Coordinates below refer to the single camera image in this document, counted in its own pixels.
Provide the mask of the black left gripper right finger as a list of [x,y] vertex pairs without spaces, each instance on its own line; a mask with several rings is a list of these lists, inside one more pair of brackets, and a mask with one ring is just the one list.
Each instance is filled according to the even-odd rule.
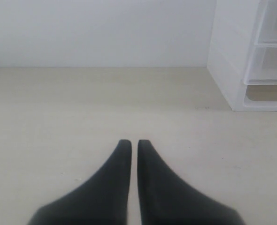
[[232,208],[182,180],[149,140],[138,142],[138,196],[143,225],[243,225]]

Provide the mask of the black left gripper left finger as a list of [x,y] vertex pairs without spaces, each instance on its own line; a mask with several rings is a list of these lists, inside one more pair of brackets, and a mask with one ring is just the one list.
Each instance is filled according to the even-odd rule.
[[132,147],[120,140],[104,165],[81,186],[47,204],[30,225],[125,225],[131,178]]

